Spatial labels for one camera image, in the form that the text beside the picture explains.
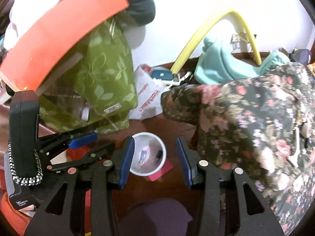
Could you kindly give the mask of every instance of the purple cloth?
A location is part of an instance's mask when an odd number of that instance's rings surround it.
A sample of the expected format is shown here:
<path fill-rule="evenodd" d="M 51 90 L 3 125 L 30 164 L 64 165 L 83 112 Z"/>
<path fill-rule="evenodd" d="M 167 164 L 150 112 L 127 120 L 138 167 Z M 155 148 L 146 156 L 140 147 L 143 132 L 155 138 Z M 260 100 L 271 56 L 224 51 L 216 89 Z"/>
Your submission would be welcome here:
<path fill-rule="evenodd" d="M 161 198 L 135 206 L 118 223 L 119 236 L 185 236 L 193 218 L 177 200 Z"/>

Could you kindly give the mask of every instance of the green bag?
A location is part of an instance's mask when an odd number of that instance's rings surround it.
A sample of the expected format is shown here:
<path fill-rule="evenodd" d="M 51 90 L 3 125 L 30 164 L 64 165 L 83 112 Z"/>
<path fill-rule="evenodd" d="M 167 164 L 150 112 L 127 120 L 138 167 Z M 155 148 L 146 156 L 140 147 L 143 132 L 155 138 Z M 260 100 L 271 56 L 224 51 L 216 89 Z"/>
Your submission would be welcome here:
<path fill-rule="evenodd" d="M 100 133 L 128 128 L 128 113 L 138 106 L 138 99 L 131 50 L 115 18 L 72 47 L 41 86 L 77 54 L 81 59 L 40 96 L 45 124 L 58 132 L 86 126 Z"/>

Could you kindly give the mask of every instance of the white cup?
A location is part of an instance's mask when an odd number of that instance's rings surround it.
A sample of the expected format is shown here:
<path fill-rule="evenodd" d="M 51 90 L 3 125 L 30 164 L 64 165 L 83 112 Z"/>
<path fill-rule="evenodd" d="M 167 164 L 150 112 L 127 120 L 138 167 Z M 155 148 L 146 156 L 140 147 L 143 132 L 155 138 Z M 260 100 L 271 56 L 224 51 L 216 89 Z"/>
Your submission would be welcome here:
<path fill-rule="evenodd" d="M 163 141 L 149 132 L 140 132 L 134 138 L 134 154 L 130 172 L 137 176 L 150 176 L 158 172 L 166 160 L 166 147 Z M 162 157 L 156 158 L 159 151 Z"/>

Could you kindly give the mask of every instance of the white wall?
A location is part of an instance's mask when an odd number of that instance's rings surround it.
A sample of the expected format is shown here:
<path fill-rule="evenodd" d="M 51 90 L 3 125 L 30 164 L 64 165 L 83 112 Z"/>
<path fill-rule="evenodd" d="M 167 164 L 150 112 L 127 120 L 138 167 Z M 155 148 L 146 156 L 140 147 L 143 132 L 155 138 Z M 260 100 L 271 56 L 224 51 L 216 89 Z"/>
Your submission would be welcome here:
<path fill-rule="evenodd" d="M 284 47 L 311 48 L 315 27 L 299 0 L 155 0 L 156 18 L 146 27 L 129 29 L 134 68 L 175 61 L 201 23 L 218 7 L 234 6 L 254 34 L 261 52 Z M 233 18 L 217 23 L 208 35 L 228 43 L 235 33 Z M 201 54 L 202 43 L 191 57 Z"/>

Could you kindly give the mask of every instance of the metal screw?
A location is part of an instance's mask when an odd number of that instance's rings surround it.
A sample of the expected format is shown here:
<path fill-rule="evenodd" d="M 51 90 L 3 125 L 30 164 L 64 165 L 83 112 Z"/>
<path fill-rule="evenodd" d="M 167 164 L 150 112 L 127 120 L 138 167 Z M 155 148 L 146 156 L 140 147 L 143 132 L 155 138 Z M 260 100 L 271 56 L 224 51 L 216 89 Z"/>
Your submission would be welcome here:
<path fill-rule="evenodd" d="M 241 168 L 235 168 L 234 171 L 236 174 L 239 174 L 239 175 L 243 174 L 243 170 Z"/>
<path fill-rule="evenodd" d="M 69 168 L 69 169 L 68 169 L 68 173 L 69 173 L 70 175 L 74 174 L 76 171 L 77 171 L 76 168 Z"/>
<path fill-rule="evenodd" d="M 103 162 L 103 165 L 104 165 L 105 167 L 109 167 L 109 166 L 111 166 L 112 164 L 113 164 L 113 162 L 112 162 L 111 160 L 106 160 L 106 161 Z"/>
<path fill-rule="evenodd" d="M 209 162 L 207 162 L 206 160 L 201 160 L 201 161 L 199 162 L 199 165 L 202 166 L 202 167 L 207 167 L 208 164 L 209 164 Z"/>

